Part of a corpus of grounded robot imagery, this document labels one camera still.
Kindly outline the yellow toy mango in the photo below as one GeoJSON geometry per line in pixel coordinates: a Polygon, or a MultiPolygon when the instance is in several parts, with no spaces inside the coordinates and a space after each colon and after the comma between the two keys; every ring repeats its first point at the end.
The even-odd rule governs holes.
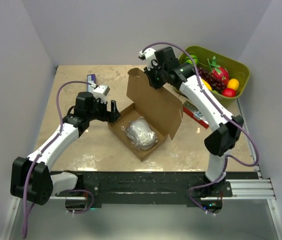
{"type": "Polygon", "coordinates": [[[227,88],[237,91],[239,88],[239,81],[235,78],[232,78],[227,83],[227,88]]]}

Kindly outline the pink toy dragon fruit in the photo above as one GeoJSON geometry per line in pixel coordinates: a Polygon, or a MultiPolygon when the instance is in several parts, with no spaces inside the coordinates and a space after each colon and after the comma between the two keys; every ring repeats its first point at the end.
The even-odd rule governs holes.
{"type": "Polygon", "coordinates": [[[210,68],[210,73],[222,83],[227,85],[229,81],[229,73],[227,69],[223,68],[216,62],[216,56],[213,56],[211,60],[207,59],[207,62],[210,68]]]}

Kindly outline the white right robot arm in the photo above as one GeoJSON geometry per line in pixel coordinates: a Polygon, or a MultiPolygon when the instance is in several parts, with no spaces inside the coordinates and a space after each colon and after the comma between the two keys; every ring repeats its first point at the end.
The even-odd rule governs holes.
{"type": "Polygon", "coordinates": [[[174,86],[192,101],[208,122],[212,133],[204,140],[204,145],[209,151],[205,173],[209,181],[204,183],[203,189],[208,196],[216,196],[221,191],[219,181],[225,178],[226,157],[239,139],[243,118],[234,116],[224,108],[205,86],[195,68],[179,62],[172,47],[160,50],[147,48],[140,51],[138,57],[146,61],[144,72],[153,88],[159,89],[165,84],[174,86]]]}

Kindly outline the black base frame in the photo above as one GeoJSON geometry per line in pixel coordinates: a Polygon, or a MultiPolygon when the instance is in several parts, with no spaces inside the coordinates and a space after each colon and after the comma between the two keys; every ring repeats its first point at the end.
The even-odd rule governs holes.
{"type": "Polygon", "coordinates": [[[226,179],[204,187],[208,180],[202,172],[79,172],[74,192],[63,191],[56,197],[82,197],[81,190],[94,196],[93,207],[103,204],[187,205],[212,197],[205,209],[222,208],[221,198],[233,196],[231,180],[256,180],[255,172],[228,172],[226,179]]]}

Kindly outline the red toothpaste box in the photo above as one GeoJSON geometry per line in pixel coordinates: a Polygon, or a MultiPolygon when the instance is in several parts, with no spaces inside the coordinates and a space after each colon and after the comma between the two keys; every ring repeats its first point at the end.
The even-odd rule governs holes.
{"type": "Polygon", "coordinates": [[[189,117],[191,117],[192,119],[194,119],[205,129],[209,128],[208,121],[205,119],[203,114],[198,110],[198,108],[194,106],[191,102],[185,101],[183,103],[183,112],[187,114],[189,117]]]}

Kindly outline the yellow toy banana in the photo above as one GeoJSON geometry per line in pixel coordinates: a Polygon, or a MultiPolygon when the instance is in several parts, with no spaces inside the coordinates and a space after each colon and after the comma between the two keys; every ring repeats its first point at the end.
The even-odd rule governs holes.
{"type": "Polygon", "coordinates": [[[207,87],[207,89],[208,89],[209,91],[212,91],[212,88],[211,88],[210,84],[209,84],[207,81],[205,81],[204,79],[202,79],[202,82],[204,83],[204,85],[207,87]]]}

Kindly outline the green plastic basket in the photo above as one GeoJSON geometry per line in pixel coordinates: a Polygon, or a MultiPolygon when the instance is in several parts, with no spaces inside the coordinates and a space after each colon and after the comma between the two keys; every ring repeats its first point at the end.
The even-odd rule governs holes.
{"type": "Polygon", "coordinates": [[[216,56],[216,62],[223,68],[227,69],[229,73],[229,80],[237,79],[239,81],[239,88],[236,91],[235,97],[225,97],[215,91],[210,91],[225,108],[228,108],[237,98],[242,95],[250,75],[249,69],[244,64],[197,45],[188,47],[186,51],[188,54],[197,55],[199,60],[197,68],[201,67],[209,72],[210,68],[207,59],[211,60],[213,56],[216,56]]]}

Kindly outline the purple toothpaste box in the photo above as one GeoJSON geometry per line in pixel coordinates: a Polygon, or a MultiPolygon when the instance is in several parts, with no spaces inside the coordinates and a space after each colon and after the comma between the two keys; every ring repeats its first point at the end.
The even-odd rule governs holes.
{"type": "Polygon", "coordinates": [[[96,87],[97,87],[96,75],[88,74],[87,75],[87,91],[92,93],[96,87]]]}

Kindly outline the red toy apple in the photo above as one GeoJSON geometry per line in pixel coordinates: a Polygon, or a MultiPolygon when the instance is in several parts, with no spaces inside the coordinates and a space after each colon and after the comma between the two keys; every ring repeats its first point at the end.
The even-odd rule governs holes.
{"type": "Polygon", "coordinates": [[[224,97],[232,98],[232,97],[236,96],[236,91],[234,89],[231,89],[231,88],[225,88],[222,92],[222,95],[224,97]]]}

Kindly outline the brown cardboard box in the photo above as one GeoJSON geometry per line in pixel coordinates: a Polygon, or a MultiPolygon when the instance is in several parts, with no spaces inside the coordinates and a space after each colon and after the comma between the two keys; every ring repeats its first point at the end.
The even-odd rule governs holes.
{"type": "Polygon", "coordinates": [[[139,68],[128,71],[127,97],[132,103],[120,111],[121,117],[108,128],[141,161],[148,158],[167,138],[174,139],[183,118],[182,102],[165,87],[149,85],[147,75],[139,68]],[[156,133],[157,142],[147,150],[135,146],[123,128],[136,119],[144,119],[156,133]]]}

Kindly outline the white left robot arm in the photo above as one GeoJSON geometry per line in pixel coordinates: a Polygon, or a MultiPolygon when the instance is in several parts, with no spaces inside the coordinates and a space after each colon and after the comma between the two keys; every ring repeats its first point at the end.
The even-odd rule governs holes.
{"type": "Polygon", "coordinates": [[[34,204],[44,205],[51,196],[68,191],[79,196],[84,184],[75,173],[51,174],[51,168],[61,154],[90,126],[90,122],[115,123],[121,116],[115,100],[108,102],[100,93],[80,92],[57,130],[36,151],[27,157],[17,157],[12,165],[10,193],[34,204]]]}

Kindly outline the red toy grapes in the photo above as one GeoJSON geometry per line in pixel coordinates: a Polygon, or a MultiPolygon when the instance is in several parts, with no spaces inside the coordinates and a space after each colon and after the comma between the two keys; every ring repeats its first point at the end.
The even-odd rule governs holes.
{"type": "Polygon", "coordinates": [[[203,69],[201,67],[198,68],[199,76],[207,81],[212,91],[215,91],[219,94],[222,94],[223,90],[225,89],[225,84],[218,80],[215,76],[213,76],[208,70],[203,69]]]}

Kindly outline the silver foil pouch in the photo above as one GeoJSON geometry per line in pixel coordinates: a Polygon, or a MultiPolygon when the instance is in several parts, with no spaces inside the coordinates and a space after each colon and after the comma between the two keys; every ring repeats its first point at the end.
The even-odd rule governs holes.
{"type": "Polygon", "coordinates": [[[133,147],[140,150],[149,150],[158,143],[157,133],[152,130],[144,117],[129,121],[127,125],[121,126],[121,130],[131,141],[133,147]]]}

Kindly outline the green toy watermelon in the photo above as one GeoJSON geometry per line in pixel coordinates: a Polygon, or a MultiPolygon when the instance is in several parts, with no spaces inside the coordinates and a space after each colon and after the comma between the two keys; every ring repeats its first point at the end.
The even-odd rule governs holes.
{"type": "MultiPolygon", "coordinates": [[[[196,65],[198,65],[198,64],[199,64],[199,60],[198,60],[197,55],[196,55],[196,54],[190,54],[190,56],[191,56],[191,58],[193,59],[194,63],[195,63],[196,65]]],[[[192,60],[190,59],[189,56],[186,56],[184,62],[193,65],[193,62],[192,62],[192,60]]]]}

